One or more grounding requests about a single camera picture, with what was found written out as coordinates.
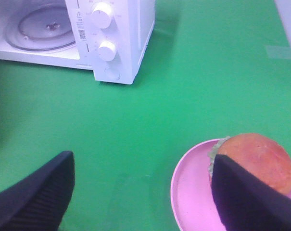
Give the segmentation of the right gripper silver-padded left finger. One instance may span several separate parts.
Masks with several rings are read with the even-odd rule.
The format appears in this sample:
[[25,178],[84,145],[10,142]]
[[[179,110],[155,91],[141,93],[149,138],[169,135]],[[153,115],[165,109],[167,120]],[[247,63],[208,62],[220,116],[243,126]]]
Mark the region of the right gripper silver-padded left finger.
[[74,185],[74,154],[63,151],[0,192],[0,231],[58,230]]

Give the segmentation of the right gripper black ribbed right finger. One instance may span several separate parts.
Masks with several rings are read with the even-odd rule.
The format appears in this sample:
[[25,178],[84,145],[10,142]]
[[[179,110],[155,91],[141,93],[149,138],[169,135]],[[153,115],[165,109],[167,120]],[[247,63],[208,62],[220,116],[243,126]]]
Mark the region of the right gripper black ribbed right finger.
[[228,231],[291,231],[291,199],[231,158],[215,157],[211,191]]

